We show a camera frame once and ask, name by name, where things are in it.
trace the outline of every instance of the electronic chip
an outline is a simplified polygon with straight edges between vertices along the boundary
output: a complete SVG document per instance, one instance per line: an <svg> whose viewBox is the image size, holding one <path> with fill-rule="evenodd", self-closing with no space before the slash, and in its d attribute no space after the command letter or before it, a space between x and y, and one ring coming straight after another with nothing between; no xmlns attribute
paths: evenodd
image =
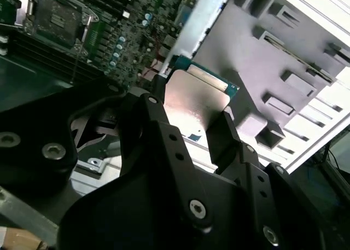
<svg viewBox="0 0 350 250"><path fill-rule="evenodd" d="M77 0L30 1L34 10L26 16L25 32L68 53L77 53L89 24L99 21L90 8Z"/></svg>
<svg viewBox="0 0 350 250"><path fill-rule="evenodd" d="M174 46L175 42L176 42L176 39L170 35L167 35L163 41L163 43L169 47Z"/></svg>
<svg viewBox="0 0 350 250"><path fill-rule="evenodd" d="M72 6L56 0L38 0L34 32L65 48L71 48L78 36L81 15Z"/></svg>
<svg viewBox="0 0 350 250"><path fill-rule="evenodd" d="M169 54L170 50L166 49L164 46L162 46L158 52L159 55L162 57L166 57Z"/></svg>

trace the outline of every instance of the circuit board component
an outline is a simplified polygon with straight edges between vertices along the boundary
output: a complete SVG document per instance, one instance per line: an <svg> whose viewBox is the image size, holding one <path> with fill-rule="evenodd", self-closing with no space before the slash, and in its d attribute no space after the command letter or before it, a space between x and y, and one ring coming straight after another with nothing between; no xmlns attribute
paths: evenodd
<svg viewBox="0 0 350 250"><path fill-rule="evenodd" d="M25 36L13 36L11 52L29 63L38 60L41 68L57 71L64 65L64 80L70 69L68 82L73 84L85 80L86 68L80 67L87 65L90 72L102 73L125 87L144 86L150 80L145 73L156 72L155 66L167 57L182 29L175 23L182 1L28 0L23 29L17 31ZM15 16L16 10L10 11ZM32 38L28 43L26 36ZM46 46L66 57L59 54L62 61L48 60L52 54L43 54Z"/></svg>

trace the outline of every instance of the screw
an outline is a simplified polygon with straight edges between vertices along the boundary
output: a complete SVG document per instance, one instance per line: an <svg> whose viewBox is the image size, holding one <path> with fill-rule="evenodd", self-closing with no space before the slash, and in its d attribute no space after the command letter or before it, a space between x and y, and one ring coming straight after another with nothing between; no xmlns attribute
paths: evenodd
<svg viewBox="0 0 350 250"><path fill-rule="evenodd" d="M262 230L268 242L270 242L273 246L278 246L278 238L275 232L268 226L264 226Z"/></svg>
<svg viewBox="0 0 350 250"><path fill-rule="evenodd" d="M190 202L190 210L198 219L204 219L207 214L206 208L198 200L192 200Z"/></svg>
<svg viewBox="0 0 350 250"><path fill-rule="evenodd" d="M282 167L280 167L279 165L275 166L276 170L280 173L280 174L284 174L284 169Z"/></svg>
<svg viewBox="0 0 350 250"><path fill-rule="evenodd" d="M150 102L152 102L152 103L157 103L157 102L158 102L158 101L157 101L155 98L153 98L153 97L149 97L148 100L149 100Z"/></svg>
<svg viewBox="0 0 350 250"><path fill-rule="evenodd" d="M247 147L247 149L248 149L251 153L254 153L254 152L255 152L255 150L253 149L252 146L247 145L246 147Z"/></svg>
<svg viewBox="0 0 350 250"><path fill-rule="evenodd" d="M110 90L113 90L115 92L119 91L119 89L116 86L114 86L114 85L109 85L108 87L109 87Z"/></svg>
<svg viewBox="0 0 350 250"><path fill-rule="evenodd" d="M42 149L45 158L61 160L66 155L66 149L58 143L48 143Z"/></svg>
<svg viewBox="0 0 350 250"><path fill-rule="evenodd" d="M13 132L0 132L0 147L11 148L20 144L21 138Z"/></svg>

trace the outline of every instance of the black mounting arm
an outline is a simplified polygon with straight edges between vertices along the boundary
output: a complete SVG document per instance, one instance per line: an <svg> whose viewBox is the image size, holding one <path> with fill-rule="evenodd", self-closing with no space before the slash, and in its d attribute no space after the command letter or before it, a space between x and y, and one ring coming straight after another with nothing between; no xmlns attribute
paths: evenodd
<svg viewBox="0 0 350 250"><path fill-rule="evenodd" d="M0 214L62 250L348 249L227 113L206 132L216 174L196 168L163 101L103 78L0 113ZM77 150L105 134L120 137L121 176L68 200Z"/></svg>

